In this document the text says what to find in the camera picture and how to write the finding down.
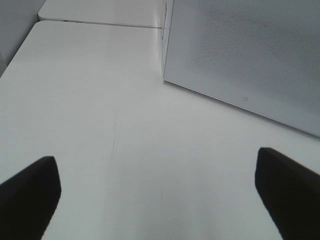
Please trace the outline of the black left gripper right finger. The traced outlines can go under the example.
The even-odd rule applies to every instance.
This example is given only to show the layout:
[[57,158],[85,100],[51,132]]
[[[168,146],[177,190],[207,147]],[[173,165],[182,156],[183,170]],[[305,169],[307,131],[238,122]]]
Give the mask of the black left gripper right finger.
[[261,147],[255,188],[284,240],[320,238],[320,176],[281,152]]

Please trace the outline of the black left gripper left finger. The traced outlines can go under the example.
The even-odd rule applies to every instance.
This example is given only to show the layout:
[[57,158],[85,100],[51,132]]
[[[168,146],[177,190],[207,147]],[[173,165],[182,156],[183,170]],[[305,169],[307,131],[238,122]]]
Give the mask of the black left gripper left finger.
[[53,156],[30,164],[0,185],[0,238],[40,240],[62,193]]

